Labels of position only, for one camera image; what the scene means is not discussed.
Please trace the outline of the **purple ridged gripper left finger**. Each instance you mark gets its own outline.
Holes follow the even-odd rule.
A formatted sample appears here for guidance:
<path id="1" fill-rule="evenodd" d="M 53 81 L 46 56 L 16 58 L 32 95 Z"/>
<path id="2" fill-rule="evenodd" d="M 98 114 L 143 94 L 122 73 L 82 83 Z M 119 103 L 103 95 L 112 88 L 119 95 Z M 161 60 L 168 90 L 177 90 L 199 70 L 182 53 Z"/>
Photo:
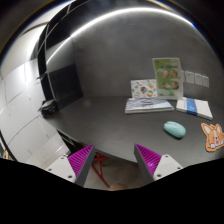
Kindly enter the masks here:
<path id="1" fill-rule="evenodd" d="M 95 153 L 93 145 L 87 146 L 70 156 L 60 156 L 46 170 L 78 186 L 83 186 Z"/>

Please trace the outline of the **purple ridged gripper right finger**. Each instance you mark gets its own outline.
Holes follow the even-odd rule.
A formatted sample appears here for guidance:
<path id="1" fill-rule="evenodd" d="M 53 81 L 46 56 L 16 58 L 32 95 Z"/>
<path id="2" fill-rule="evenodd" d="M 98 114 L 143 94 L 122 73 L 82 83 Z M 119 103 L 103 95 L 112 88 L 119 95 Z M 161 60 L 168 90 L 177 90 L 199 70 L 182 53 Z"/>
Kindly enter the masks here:
<path id="1" fill-rule="evenodd" d="M 160 155 L 139 144 L 134 145 L 134 155 L 145 182 L 153 182 L 182 169 L 170 155 Z"/>

